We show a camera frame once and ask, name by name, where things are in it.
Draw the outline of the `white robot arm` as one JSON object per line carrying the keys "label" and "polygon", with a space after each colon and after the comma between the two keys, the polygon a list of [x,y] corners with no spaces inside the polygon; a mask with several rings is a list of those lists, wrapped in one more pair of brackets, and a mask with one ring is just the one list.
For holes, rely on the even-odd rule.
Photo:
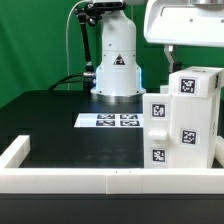
{"label": "white robot arm", "polygon": [[132,97],[143,92],[136,64],[136,27],[127,5],[146,6],[143,34],[164,45],[224,47],[224,0],[90,0],[102,16],[102,62],[92,93]]}

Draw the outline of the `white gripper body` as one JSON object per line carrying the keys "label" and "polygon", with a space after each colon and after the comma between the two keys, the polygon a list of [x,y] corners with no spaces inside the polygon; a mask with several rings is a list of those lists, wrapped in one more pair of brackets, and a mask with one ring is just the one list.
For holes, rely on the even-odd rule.
{"label": "white gripper body", "polygon": [[144,37],[149,43],[224,47],[224,0],[149,0]]}

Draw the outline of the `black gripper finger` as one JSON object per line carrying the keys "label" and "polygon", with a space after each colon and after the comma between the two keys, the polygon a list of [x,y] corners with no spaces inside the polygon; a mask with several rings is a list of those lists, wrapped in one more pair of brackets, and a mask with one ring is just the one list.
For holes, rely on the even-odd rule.
{"label": "black gripper finger", "polygon": [[169,62],[169,72],[174,73],[179,71],[182,68],[182,63],[176,58],[176,47],[166,44],[164,46],[164,53]]}

